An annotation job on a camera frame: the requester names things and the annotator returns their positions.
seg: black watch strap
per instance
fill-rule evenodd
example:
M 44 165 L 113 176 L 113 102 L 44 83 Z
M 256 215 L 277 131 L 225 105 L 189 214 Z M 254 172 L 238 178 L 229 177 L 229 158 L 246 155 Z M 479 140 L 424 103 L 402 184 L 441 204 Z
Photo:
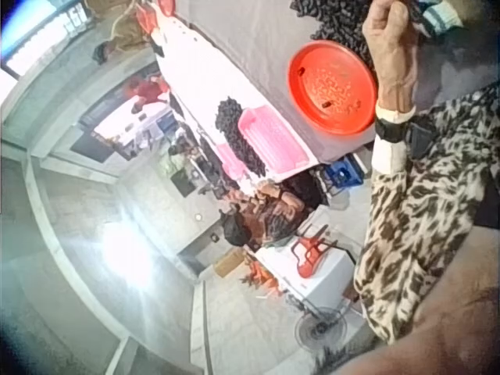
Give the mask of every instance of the black watch strap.
M 391 143 L 404 141 L 407 130 L 408 123 L 391 123 L 378 117 L 375 118 L 375 133 L 384 141 Z

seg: person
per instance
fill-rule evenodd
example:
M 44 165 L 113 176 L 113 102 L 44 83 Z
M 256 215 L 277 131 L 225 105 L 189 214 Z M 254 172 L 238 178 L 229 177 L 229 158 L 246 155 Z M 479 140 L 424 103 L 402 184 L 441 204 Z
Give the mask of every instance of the person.
M 477 219 L 482 205 L 498 216 L 498 82 L 416 115 L 417 36 L 405 4 L 373 0 L 362 30 L 379 89 L 354 286 L 390 345 L 340 369 L 323 361 L 314 374 L 498 373 L 498 218 Z
M 256 250 L 287 240 L 307 216 L 304 202 L 273 183 L 259 184 L 257 195 L 264 203 L 247 204 L 244 210 L 234 205 L 229 213 L 220 211 L 224 237 L 233 246 L 248 245 Z
M 156 55 L 164 57 L 163 49 L 147 35 L 138 23 L 136 8 L 138 0 L 132 0 L 128 8 L 119 16 L 111 29 L 111 38 L 94 49 L 93 60 L 102 65 L 116 52 L 132 52 L 151 45 Z
M 139 99 L 132 107 L 132 114 L 142 111 L 142 108 L 147 104 L 163 103 L 168 104 L 165 99 L 160 99 L 159 96 L 164 93 L 161 85 L 161 77 L 153 76 L 147 80 L 133 79 L 129 83 L 129 88 L 135 93 Z

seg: pink container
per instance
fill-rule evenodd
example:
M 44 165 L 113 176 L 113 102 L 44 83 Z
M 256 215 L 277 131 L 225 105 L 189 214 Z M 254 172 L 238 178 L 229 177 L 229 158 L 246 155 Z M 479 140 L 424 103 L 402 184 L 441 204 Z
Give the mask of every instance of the pink container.
M 268 105 L 245 109 L 237 126 L 260 159 L 274 173 L 290 172 L 309 162 L 305 150 Z
M 247 170 L 246 165 L 236 157 L 233 150 L 227 143 L 216 145 L 217 154 L 222 162 L 222 167 L 227 176 L 233 180 L 240 180 Z

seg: leopard print sleeve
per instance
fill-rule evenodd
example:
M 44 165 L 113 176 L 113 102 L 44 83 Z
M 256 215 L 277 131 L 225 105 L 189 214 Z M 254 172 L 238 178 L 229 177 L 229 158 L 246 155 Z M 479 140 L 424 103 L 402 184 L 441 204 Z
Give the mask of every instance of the leopard print sleeve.
M 473 225 L 485 181 L 499 178 L 498 82 L 418 116 L 439 135 L 399 173 L 373 176 L 370 221 L 354 285 L 373 331 L 391 343 Z

